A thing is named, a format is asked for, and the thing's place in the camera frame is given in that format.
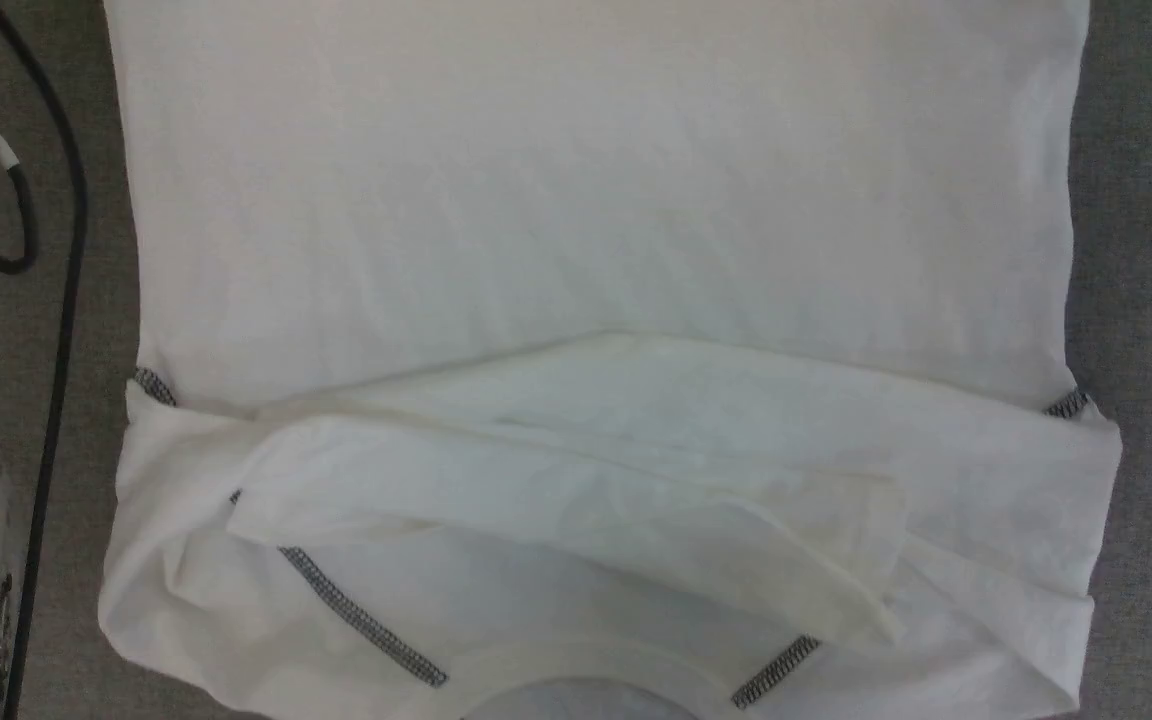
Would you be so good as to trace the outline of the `white t-shirt with grey stitching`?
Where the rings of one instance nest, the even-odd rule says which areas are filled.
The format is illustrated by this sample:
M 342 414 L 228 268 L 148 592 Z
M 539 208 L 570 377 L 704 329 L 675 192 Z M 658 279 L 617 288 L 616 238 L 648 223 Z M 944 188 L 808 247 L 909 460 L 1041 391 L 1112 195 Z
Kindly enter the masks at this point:
M 1079 708 L 1089 0 L 106 0 L 99 626 L 275 720 Z

